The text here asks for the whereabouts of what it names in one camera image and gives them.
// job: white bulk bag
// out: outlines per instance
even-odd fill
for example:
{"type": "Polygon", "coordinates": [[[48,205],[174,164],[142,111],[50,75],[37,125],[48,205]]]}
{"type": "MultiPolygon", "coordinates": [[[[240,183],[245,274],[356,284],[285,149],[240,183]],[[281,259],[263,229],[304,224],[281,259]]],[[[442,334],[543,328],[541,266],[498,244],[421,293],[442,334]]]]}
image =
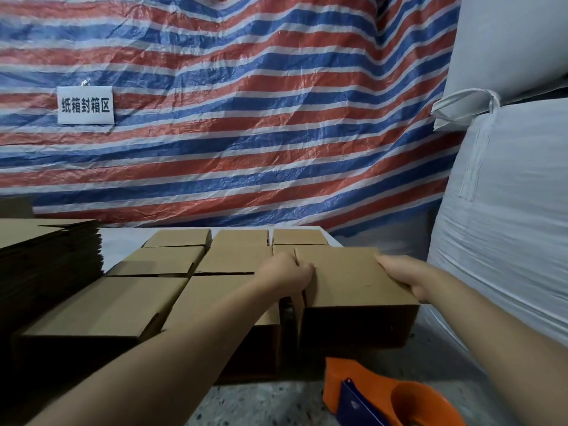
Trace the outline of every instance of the white bulk bag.
{"type": "Polygon", "coordinates": [[[568,346],[568,99],[491,99],[451,170],[428,262],[568,346]]]}
{"type": "MultiPolygon", "coordinates": [[[[505,102],[568,72],[568,0],[462,0],[443,97],[485,88],[505,102]]],[[[436,128],[466,129],[487,108],[471,95],[445,110],[436,128]]]]}

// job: hand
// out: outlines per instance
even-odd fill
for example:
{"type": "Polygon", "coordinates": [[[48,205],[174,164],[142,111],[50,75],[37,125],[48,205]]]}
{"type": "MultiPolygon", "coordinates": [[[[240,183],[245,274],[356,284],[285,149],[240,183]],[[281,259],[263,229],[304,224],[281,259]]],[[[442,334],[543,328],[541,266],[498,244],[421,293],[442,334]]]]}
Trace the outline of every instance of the hand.
{"type": "Polygon", "coordinates": [[[437,282],[453,278],[447,272],[412,257],[378,255],[376,258],[391,278],[409,285],[414,297],[422,303],[432,301],[433,286],[437,282]]]}
{"type": "Polygon", "coordinates": [[[267,284],[280,298],[301,293],[312,279],[314,265],[298,262],[290,253],[281,252],[266,260],[254,279],[267,284]]]}

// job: orange tape dispenser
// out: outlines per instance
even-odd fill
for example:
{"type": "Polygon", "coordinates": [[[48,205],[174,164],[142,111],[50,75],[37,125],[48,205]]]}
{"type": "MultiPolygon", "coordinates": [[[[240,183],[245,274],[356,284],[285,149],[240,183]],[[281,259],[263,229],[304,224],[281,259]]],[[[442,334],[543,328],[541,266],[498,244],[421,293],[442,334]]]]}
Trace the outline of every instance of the orange tape dispenser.
{"type": "Polygon", "coordinates": [[[341,426],[466,426],[432,387],[381,377],[354,360],[325,361],[323,402],[341,426]]]}

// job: white table surface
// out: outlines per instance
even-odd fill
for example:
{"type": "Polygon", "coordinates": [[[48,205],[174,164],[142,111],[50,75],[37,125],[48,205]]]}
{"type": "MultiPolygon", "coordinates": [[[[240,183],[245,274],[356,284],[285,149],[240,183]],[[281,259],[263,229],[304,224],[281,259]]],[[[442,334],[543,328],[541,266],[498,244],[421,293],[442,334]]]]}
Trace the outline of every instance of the white table surface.
{"type": "MultiPolygon", "coordinates": [[[[320,230],[327,241],[332,246],[341,246],[328,232],[319,226],[310,227],[286,227],[294,230],[320,230]]],[[[176,229],[201,229],[194,227],[120,227],[120,228],[101,228],[99,232],[102,237],[101,254],[103,256],[103,271],[107,272],[112,266],[128,257],[135,250],[139,249],[150,237],[158,230],[176,229]]],[[[211,227],[211,235],[215,237],[221,229],[231,230],[254,230],[267,229],[270,232],[270,244],[272,245],[272,233],[274,227],[261,225],[258,227],[211,227]]]]}

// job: white sign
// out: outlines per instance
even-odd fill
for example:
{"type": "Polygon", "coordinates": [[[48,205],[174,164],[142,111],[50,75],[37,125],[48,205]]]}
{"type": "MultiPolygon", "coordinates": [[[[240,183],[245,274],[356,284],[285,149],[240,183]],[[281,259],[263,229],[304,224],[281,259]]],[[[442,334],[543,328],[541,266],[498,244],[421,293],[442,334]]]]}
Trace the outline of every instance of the white sign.
{"type": "Polygon", "coordinates": [[[57,87],[58,124],[114,124],[112,87],[57,87]]]}

